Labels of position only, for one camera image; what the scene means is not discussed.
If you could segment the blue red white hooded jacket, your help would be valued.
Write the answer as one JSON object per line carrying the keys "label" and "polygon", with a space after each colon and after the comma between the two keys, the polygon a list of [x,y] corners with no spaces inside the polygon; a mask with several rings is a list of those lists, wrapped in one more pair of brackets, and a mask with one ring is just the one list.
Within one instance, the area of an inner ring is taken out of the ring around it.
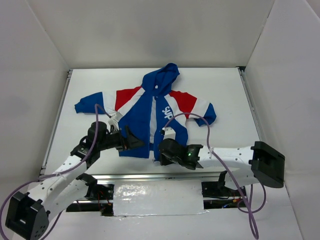
{"label": "blue red white hooded jacket", "polygon": [[217,118],[214,106],[208,100],[197,98],[187,92],[172,90],[179,76],[178,66],[168,63],[166,66],[146,74],[140,86],[116,91],[101,91],[85,96],[75,104],[76,113],[93,114],[95,105],[103,109],[98,113],[121,114],[119,128],[125,126],[144,146],[119,153],[121,157],[149,158],[159,160],[159,144],[164,136],[161,131],[168,125],[175,131],[175,140],[186,146],[188,130],[186,122],[195,120],[198,126],[211,125]]}

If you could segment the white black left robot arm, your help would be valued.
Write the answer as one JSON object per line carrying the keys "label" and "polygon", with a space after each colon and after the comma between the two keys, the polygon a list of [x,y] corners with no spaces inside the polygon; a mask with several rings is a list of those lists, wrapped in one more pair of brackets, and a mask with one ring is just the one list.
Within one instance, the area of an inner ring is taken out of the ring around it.
{"label": "white black left robot arm", "polygon": [[125,126],[109,132],[104,122],[93,122],[79,144],[52,174],[43,175],[38,185],[26,193],[16,191],[11,197],[5,226],[26,240],[39,240],[50,222],[79,198],[91,200],[98,194],[98,181],[86,171],[108,149],[119,152],[144,146]]}

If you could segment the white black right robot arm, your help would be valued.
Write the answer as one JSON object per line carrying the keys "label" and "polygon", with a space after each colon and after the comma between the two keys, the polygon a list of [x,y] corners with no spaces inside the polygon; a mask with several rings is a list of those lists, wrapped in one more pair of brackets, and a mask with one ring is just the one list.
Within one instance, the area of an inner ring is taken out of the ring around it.
{"label": "white black right robot arm", "polygon": [[214,147],[209,150],[201,144],[182,146],[174,139],[167,138],[158,148],[162,166],[178,164],[189,170],[221,167],[217,157],[221,158],[229,169],[235,169],[232,173],[226,170],[220,173],[217,189],[223,196],[237,189],[233,178],[240,187],[256,183],[275,189],[284,186],[285,156],[263,141],[256,141],[254,146]]}

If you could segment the white foil front panel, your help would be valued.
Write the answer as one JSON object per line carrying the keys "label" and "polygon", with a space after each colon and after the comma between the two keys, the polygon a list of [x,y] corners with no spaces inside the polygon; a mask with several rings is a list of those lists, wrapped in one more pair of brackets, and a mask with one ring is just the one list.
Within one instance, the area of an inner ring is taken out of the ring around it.
{"label": "white foil front panel", "polygon": [[203,214],[200,180],[122,181],[114,184],[113,214],[184,216]]}

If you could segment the aluminium front frame rail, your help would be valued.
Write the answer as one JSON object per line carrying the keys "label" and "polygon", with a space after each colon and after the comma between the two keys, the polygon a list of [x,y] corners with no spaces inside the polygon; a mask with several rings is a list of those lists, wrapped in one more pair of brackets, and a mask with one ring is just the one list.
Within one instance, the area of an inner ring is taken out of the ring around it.
{"label": "aluminium front frame rail", "polygon": [[185,179],[218,179],[219,172],[193,173],[153,173],[153,174],[92,174],[100,182],[114,181],[157,181],[157,180],[185,180]]}

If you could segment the aluminium frame rail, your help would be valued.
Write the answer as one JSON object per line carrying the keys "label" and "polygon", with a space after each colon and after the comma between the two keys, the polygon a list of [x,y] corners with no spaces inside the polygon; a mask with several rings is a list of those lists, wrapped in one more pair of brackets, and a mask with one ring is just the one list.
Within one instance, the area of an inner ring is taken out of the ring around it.
{"label": "aluminium frame rail", "polygon": [[263,131],[262,124],[259,119],[257,108],[256,108],[256,105],[255,105],[255,102],[253,99],[253,94],[251,92],[249,82],[248,82],[246,74],[245,74],[246,67],[245,66],[237,66],[236,68],[238,69],[238,72],[239,72],[239,75],[241,78],[241,82],[242,82],[242,85],[243,85],[243,88],[245,91],[245,95],[246,95],[246,98],[247,98],[247,101],[248,101],[248,104],[250,107],[251,115],[253,117],[253,121],[255,124],[255,128],[257,130],[258,137],[259,137],[260,141],[267,143],[268,140],[267,140],[266,135]]}
{"label": "aluminium frame rail", "polygon": [[65,101],[65,98],[66,98],[66,94],[67,94],[67,91],[68,91],[68,87],[69,87],[69,84],[70,84],[72,73],[73,73],[73,69],[70,69],[67,72],[66,82],[65,82],[64,89],[63,89],[63,92],[62,92],[62,96],[61,96],[61,99],[60,99],[60,102],[59,102],[57,114],[56,114],[56,117],[55,117],[55,121],[54,121],[54,124],[53,124],[53,129],[51,131],[51,135],[50,135],[50,138],[49,138],[49,142],[48,142],[48,146],[47,146],[47,149],[46,149],[46,152],[45,152],[45,156],[44,156],[44,159],[43,159],[40,171],[39,171],[39,176],[43,176],[45,174],[45,171],[46,171],[46,167],[47,167],[47,164],[48,164],[50,151],[51,151],[52,144],[53,144],[53,141],[54,141],[54,137],[55,137],[55,134],[56,134],[56,130],[57,130],[57,127],[58,127],[58,124],[59,124],[60,115],[61,115],[62,108],[63,108],[63,105],[64,105],[64,101]]}
{"label": "aluminium frame rail", "polygon": [[157,181],[157,180],[185,180],[185,179],[218,179],[219,172],[193,173],[153,173],[153,174],[92,174],[100,182],[114,181]]}

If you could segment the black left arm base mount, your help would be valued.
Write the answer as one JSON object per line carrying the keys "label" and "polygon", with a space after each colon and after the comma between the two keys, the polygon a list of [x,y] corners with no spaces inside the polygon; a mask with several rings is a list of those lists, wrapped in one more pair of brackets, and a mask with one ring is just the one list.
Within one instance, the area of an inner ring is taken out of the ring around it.
{"label": "black left arm base mount", "polygon": [[84,198],[94,202],[102,216],[112,216],[113,199],[114,199],[114,184],[99,184],[98,180],[90,174],[82,173],[76,178],[77,181],[83,182],[87,186]]}

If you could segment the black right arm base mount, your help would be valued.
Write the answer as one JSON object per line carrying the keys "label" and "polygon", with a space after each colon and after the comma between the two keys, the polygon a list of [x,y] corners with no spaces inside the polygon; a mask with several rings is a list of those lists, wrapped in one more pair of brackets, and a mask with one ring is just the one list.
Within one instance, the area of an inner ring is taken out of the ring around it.
{"label": "black right arm base mount", "polygon": [[225,187],[219,180],[202,181],[201,187],[205,210],[246,207],[239,191]]}

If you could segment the aluminium left frame rail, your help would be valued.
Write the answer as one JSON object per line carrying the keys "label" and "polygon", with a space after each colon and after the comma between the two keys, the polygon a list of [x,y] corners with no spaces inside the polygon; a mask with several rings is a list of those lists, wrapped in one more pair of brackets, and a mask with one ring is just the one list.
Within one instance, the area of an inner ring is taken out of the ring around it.
{"label": "aluminium left frame rail", "polygon": [[58,127],[58,124],[59,124],[60,115],[61,115],[62,108],[63,108],[63,105],[64,105],[64,101],[65,101],[65,98],[66,98],[66,94],[67,94],[67,91],[68,91],[68,87],[69,87],[69,84],[70,84],[72,73],[73,73],[73,69],[70,69],[67,72],[66,82],[65,82],[64,89],[63,89],[63,92],[62,92],[62,96],[61,96],[61,99],[60,99],[60,102],[59,102],[57,114],[56,114],[56,117],[55,117],[55,121],[54,121],[54,124],[53,124],[53,129],[51,131],[51,135],[50,135],[50,138],[49,138],[49,142],[48,142],[48,146],[47,146],[47,149],[46,149],[46,152],[45,152],[45,156],[44,156],[44,159],[43,159],[40,171],[39,171],[39,176],[43,176],[45,174],[45,171],[46,171],[46,167],[47,167],[47,164],[48,164],[50,151],[51,151],[52,144],[53,144],[53,141],[54,141],[54,137],[55,137],[55,134],[56,134],[56,130],[57,130],[57,127]]}

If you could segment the aluminium right frame rail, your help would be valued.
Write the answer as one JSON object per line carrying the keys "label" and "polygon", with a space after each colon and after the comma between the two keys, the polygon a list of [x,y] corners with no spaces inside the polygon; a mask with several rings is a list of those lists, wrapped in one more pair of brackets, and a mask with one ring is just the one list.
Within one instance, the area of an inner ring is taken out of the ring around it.
{"label": "aluminium right frame rail", "polygon": [[253,121],[255,124],[255,128],[257,130],[258,137],[259,137],[260,141],[267,143],[268,140],[267,140],[266,135],[263,131],[262,124],[259,119],[257,108],[256,108],[256,105],[255,105],[255,102],[253,99],[253,94],[251,92],[249,82],[248,82],[246,74],[245,74],[246,67],[245,66],[237,66],[236,68],[238,69],[238,72],[239,72],[239,75],[241,78],[241,82],[242,82],[242,85],[243,85],[243,88],[245,91],[245,95],[246,95],[246,98],[247,98],[247,101],[248,101],[248,104],[250,107],[251,115],[253,117]]}

